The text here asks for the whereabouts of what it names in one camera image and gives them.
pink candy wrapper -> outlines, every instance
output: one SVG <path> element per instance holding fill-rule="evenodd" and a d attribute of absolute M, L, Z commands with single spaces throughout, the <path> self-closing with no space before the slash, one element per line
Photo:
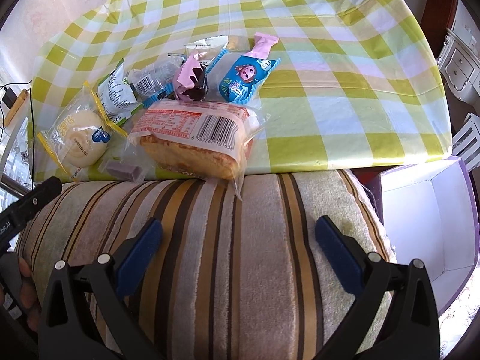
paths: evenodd
<path fill-rule="evenodd" d="M 208 91 L 205 68 L 194 55 L 188 57 L 173 77 L 175 97 L 180 101 L 202 101 Z"/>
<path fill-rule="evenodd" d="M 251 56 L 256 59 L 267 59 L 270 54 L 270 49 L 273 45 L 278 43 L 278 37 L 268 35 L 261 32 L 255 33 L 255 46 L 244 56 Z"/>

plastic wrapper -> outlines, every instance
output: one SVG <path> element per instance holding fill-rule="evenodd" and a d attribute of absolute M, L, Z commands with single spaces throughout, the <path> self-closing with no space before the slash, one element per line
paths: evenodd
<path fill-rule="evenodd" d="M 175 74 L 173 88 L 177 100 L 202 101 L 205 98 L 208 92 L 206 69 L 194 55 L 189 56 Z"/>
<path fill-rule="evenodd" d="M 246 36 L 220 35 L 200 39 L 185 46 L 187 56 L 194 56 L 201 65 L 207 68 L 217 58 L 222 49 L 229 51 L 245 52 L 250 50 L 249 40 Z"/>
<path fill-rule="evenodd" d="M 127 133 L 107 117 L 88 83 L 59 115 L 52 128 L 38 138 L 50 157 L 72 180 L 105 153 L 112 134 Z"/>
<path fill-rule="evenodd" d="M 140 145 L 132 145 L 126 139 L 121 157 L 104 159 L 98 170 L 101 173 L 108 173 L 117 180 L 139 184 L 145 181 L 150 171 L 155 170 L 156 165 Z"/>
<path fill-rule="evenodd" d="M 143 69 L 132 69 L 128 73 L 128 79 L 143 101 L 145 108 L 173 92 L 173 76 L 185 60 L 184 55 L 171 54 L 159 58 Z"/>
<path fill-rule="evenodd" d="M 242 188 L 249 143 L 266 118 L 257 110 L 227 103 L 162 101 L 135 124 L 129 141 L 161 168 Z"/>
<path fill-rule="evenodd" d="M 100 81 L 98 96 L 108 118 L 119 126 L 143 107 L 130 87 L 123 59 L 109 76 Z"/>
<path fill-rule="evenodd" d="M 254 48 L 245 54 L 223 49 L 208 73 L 212 91 L 206 100 L 220 101 L 223 98 L 231 103 L 248 103 L 280 63 L 280 59 L 267 59 L 271 47 L 277 42 L 276 36 L 258 32 Z"/>

table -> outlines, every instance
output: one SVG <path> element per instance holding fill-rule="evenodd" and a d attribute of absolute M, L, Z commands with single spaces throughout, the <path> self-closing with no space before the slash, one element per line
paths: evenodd
<path fill-rule="evenodd" d="M 35 132 L 50 128 L 83 81 L 95 83 L 121 58 L 141 68 L 193 40 L 256 31 L 280 37 L 270 57 L 282 63 L 252 102 L 271 118 L 255 140 L 248 174 L 414 164 L 450 154 L 440 74 L 403 0 L 108 0 L 40 50 Z M 35 181 L 66 181 L 36 146 Z M 84 180 L 105 177 L 93 166 Z"/>

striped cushion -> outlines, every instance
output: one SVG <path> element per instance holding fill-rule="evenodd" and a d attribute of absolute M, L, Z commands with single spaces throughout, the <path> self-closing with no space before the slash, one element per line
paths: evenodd
<path fill-rule="evenodd" d="M 364 249 L 393 261 L 385 230 L 349 171 L 248 176 L 242 196 L 201 180 L 65 185 L 23 232 L 18 250 L 43 299 L 57 260 L 91 263 L 154 216 L 164 228 L 162 245 L 125 301 L 162 353 L 310 360 L 353 301 L 314 239 L 316 219 L 329 215 Z M 94 297 L 89 301 L 102 337 L 115 347 Z M 388 305 L 386 295 L 364 347 Z"/>

screw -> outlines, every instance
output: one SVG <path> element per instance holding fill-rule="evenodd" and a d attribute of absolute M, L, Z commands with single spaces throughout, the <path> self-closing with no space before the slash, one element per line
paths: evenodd
<path fill-rule="evenodd" d="M 415 268 L 418 268 L 418 269 L 423 269 L 423 267 L 425 266 L 425 264 L 424 264 L 423 261 L 420 260 L 420 259 L 414 259 L 414 260 L 413 260 L 413 266 L 414 266 Z"/>
<path fill-rule="evenodd" d="M 368 254 L 368 259 L 372 263 L 379 263 L 382 260 L 382 257 L 380 256 L 380 254 L 373 251 Z"/>
<path fill-rule="evenodd" d="M 110 261 L 110 255 L 107 253 L 100 254 L 99 257 L 97 258 L 97 261 L 99 264 L 106 264 Z"/>
<path fill-rule="evenodd" d="M 65 262 L 63 261 L 63 259 L 61 259 L 60 261 L 57 261 L 56 264 L 55 264 L 55 269 L 60 271 L 62 270 L 63 268 L 65 268 Z"/>

